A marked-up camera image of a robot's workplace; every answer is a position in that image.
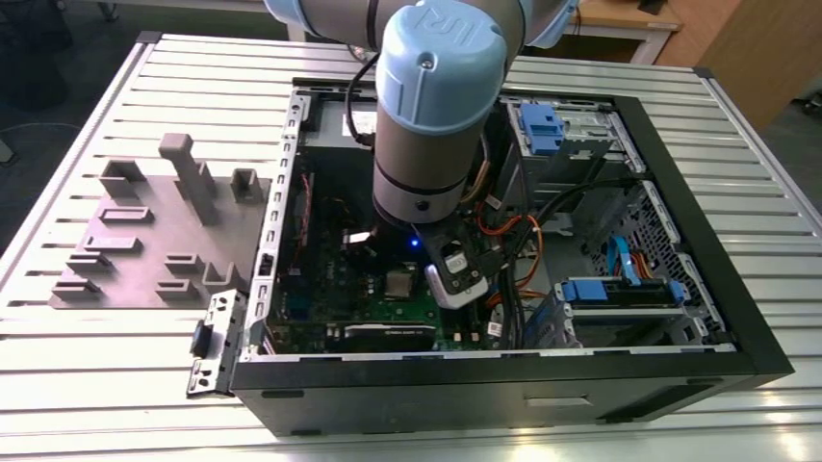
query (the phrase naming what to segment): black cable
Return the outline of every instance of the black cable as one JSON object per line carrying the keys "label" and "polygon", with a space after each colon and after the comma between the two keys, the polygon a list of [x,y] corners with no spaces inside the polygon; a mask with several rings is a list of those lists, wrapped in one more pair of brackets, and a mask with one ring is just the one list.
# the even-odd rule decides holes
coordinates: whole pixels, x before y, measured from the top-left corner
{"label": "black cable", "polygon": [[374,135],[370,135],[370,136],[361,135],[361,132],[358,132],[358,127],[355,125],[355,119],[354,119],[354,114],[351,110],[351,96],[355,92],[355,86],[361,82],[362,76],[366,74],[369,69],[374,67],[379,59],[381,59],[381,54],[378,53],[377,55],[374,55],[371,60],[365,64],[365,66],[358,72],[358,75],[355,75],[355,78],[351,79],[351,83],[349,84],[349,90],[346,91],[346,116],[349,119],[347,120],[349,131],[351,132],[351,136],[355,137],[355,141],[367,147],[371,147],[374,145]]}
{"label": "black cable", "polygon": [[366,39],[371,50],[378,51],[377,47],[377,12],[381,8],[381,0],[369,0],[369,10],[365,21]]}
{"label": "black cable", "polygon": [[[561,192],[554,199],[539,209],[537,213],[537,222],[539,225],[544,225],[545,222],[557,214],[560,209],[568,204],[568,202],[577,197],[580,194],[586,193],[592,190],[597,190],[601,188],[629,188],[637,184],[638,180],[633,178],[618,178],[613,180],[600,180],[592,183],[582,183],[573,188],[569,188],[564,192]],[[523,251],[526,247],[526,242],[529,241],[529,232],[523,232],[521,234],[519,240],[517,241],[517,245],[513,247],[511,253],[509,255],[509,264],[514,265],[517,262],[517,255]]]}
{"label": "black cable", "polygon": [[577,7],[577,24],[574,25],[574,35],[578,37],[582,35],[582,11],[580,10],[580,7]]}
{"label": "black cable", "polygon": [[499,272],[497,285],[499,286],[499,294],[502,295],[502,338],[499,345],[502,349],[517,348],[517,343],[511,344],[511,338],[519,337],[517,328],[517,319],[514,316],[514,300],[509,289],[511,268],[506,268]]}

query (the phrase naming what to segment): aluminum extrusion table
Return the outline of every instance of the aluminum extrusion table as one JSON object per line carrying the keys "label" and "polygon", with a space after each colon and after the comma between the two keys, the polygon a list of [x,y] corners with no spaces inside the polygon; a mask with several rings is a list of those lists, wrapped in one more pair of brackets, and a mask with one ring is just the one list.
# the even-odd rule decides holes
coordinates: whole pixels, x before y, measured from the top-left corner
{"label": "aluminum extrusion table", "polygon": [[349,79],[361,64],[338,45],[142,37],[0,260],[0,454],[237,462],[822,459],[822,221],[725,92],[685,68],[522,59],[507,87],[641,99],[796,374],[653,423],[529,430],[278,440],[238,400],[187,401],[199,310],[56,311],[47,304],[104,194],[95,177],[112,159],[173,174],[157,153],[165,132],[191,134],[215,176],[238,167],[270,176],[291,79]]}

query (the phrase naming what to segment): blue plastic clip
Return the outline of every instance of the blue plastic clip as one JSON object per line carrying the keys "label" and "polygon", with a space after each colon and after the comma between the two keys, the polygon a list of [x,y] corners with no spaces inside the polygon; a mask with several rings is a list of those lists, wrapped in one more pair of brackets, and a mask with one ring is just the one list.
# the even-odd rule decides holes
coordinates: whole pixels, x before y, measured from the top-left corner
{"label": "blue plastic clip", "polygon": [[523,104],[519,109],[523,129],[531,140],[531,154],[552,156],[561,152],[566,140],[566,125],[554,107],[548,104]]}
{"label": "blue plastic clip", "polygon": [[617,258],[620,258],[620,264],[622,265],[624,276],[629,279],[633,286],[642,284],[637,277],[634,270],[634,263],[632,262],[632,251],[629,249],[629,241],[622,236],[612,236],[608,241],[608,272],[614,274],[617,269]]}

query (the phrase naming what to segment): table leg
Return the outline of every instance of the table leg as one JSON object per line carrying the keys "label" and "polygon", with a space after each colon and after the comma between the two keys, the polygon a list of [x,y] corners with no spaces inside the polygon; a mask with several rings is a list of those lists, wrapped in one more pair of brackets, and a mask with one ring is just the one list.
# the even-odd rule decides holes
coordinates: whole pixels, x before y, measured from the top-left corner
{"label": "table leg", "polygon": [[0,140],[0,164],[6,164],[15,157],[15,151],[12,148]]}
{"label": "table leg", "polygon": [[289,25],[289,40],[290,41],[306,41],[306,30],[294,25]]}
{"label": "table leg", "polygon": [[632,64],[653,64],[669,42],[670,31],[649,31],[645,41],[637,47]]}
{"label": "table leg", "polygon": [[98,2],[98,8],[103,13],[106,22],[115,22],[120,18],[120,12],[118,11],[116,3]]}

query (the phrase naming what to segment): motherboard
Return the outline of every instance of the motherboard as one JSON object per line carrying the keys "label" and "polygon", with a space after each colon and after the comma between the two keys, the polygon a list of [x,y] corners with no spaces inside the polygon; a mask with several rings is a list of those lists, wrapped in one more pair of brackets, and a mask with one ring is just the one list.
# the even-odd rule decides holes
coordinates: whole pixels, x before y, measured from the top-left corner
{"label": "motherboard", "polygon": [[267,321],[278,354],[483,349],[479,303],[441,309],[423,269],[429,257],[411,231],[345,195],[302,162]]}

